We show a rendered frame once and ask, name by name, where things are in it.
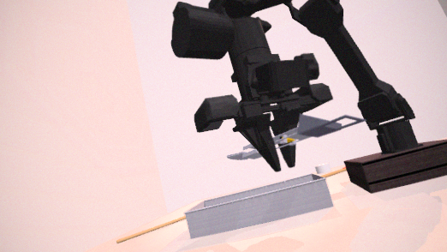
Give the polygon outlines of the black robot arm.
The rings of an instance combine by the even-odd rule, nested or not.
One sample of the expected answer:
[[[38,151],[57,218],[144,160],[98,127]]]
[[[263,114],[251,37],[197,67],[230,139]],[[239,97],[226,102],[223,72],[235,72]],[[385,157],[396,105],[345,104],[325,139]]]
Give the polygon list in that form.
[[[358,109],[368,128],[377,131],[381,154],[422,147],[409,121],[415,118],[413,109],[391,84],[381,81],[373,72],[344,26],[340,0],[307,0],[299,10],[291,1],[210,0],[208,8],[178,1],[172,11],[172,50],[179,58],[205,60],[221,60],[228,52],[231,64],[245,51],[270,50],[265,34],[271,23],[251,16],[283,3],[295,21],[326,41],[355,84],[359,92]],[[292,88],[311,88],[310,81],[318,78],[319,63],[313,53],[259,67],[248,64],[247,97],[249,101],[260,97],[255,88],[258,93],[284,91],[287,97],[293,93]],[[397,117],[402,118],[383,123]]]

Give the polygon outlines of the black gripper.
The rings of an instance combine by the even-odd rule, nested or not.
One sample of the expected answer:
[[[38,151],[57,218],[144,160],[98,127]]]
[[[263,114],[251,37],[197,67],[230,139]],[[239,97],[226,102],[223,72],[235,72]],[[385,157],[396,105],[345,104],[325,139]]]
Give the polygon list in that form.
[[[308,89],[298,88],[287,97],[284,96],[284,91],[258,93],[258,88],[255,88],[260,97],[249,101],[245,85],[247,65],[259,67],[274,61],[280,61],[279,55],[271,54],[267,48],[255,48],[236,57],[232,62],[234,73],[231,80],[237,82],[241,101],[238,102],[233,94],[205,98],[194,113],[194,123],[197,132],[201,133],[219,129],[224,120],[234,118],[236,126],[233,132],[240,132],[269,166],[275,172],[280,172],[280,158],[271,130],[277,136],[296,128],[300,114],[330,102],[333,98],[329,86],[317,83],[311,84]]]

